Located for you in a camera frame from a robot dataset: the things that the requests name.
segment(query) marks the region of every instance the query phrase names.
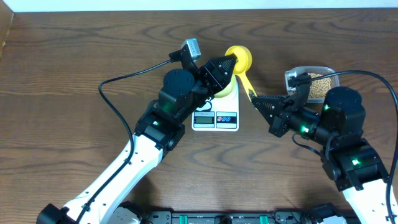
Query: yellow handle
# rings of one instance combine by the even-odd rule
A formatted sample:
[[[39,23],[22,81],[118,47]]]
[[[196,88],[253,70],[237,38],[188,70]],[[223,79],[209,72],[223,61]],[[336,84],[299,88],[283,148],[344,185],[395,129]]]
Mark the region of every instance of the yellow handle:
[[[251,101],[252,97],[257,97],[257,93],[254,91],[253,86],[251,85],[248,77],[246,76],[246,72],[240,73],[240,74],[236,74],[242,82],[244,91],[246,91],[246,94],[249,97],[249,100]]]

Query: wood grain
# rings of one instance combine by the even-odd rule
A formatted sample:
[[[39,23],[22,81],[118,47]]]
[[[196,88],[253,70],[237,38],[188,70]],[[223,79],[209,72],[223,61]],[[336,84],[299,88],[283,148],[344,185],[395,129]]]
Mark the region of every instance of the wood grain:
[[[46,204],[61,207],[92,183],[128,139],[98,84],[166,60],[186,38],[199,41],[198,64],[246,46],[257,93],[283,94],[284,72],[299,65],[369,70],[397,88],[397,35],[397,9],[16,14],[0,63],[0,223],[35,223]],[[177,67],[112,83],[106,94],[134,126]],[[389,169],[397,131],[391,96],[369,77],[345,76],[341,84],[362,94],[365,137]],[[319,158],[294,145],[291,133],[271,136],[240,92],[238,132],[194,132],[188,119],[175,150],[127,199],[174,210],[325,202],[349,209]]]

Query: green connector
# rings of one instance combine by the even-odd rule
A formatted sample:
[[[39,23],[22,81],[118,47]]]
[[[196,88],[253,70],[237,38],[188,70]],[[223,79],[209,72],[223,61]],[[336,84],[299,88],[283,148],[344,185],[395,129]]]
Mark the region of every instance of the green connector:
[[[260,224],[268,224],[268,216],[260,216]]]
[[[180,224],[188,224],[188,215],[180,215]]]

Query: white wall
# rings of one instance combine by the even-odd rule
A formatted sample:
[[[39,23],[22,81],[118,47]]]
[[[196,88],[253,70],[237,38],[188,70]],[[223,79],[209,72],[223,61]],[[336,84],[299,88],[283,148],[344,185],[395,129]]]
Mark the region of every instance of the white wall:
[[[398,0],[3,0],[14,12],[398,7]]]

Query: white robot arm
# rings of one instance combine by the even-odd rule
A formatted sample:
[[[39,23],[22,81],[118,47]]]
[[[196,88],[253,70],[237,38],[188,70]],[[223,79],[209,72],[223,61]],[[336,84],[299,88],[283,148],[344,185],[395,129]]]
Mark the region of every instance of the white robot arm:
[[[386,208],[386,183],[382,179],[363,184],[363,190],[348,188],[343,191],[343,195],[362,224],[391,223]],[[393,214],[398,214],[392,187],[390,201]]]
[[[103,224],[107,223],[115,209],[132,190],[132,188],[162,160],[163,150],[155,147],[156,143],[141,135],[134,138],[134,154],[129,165],[96,196],[91,203],[90,210],[86,211],[80,223]],[[120,155],[106,168],[106,170],[80,195],[69,201],[64,207],[69,208],[67,215],[76,220],[83,209],[83,205],[105,183],[106,180],[121,166],[130,153],[130,142]]]

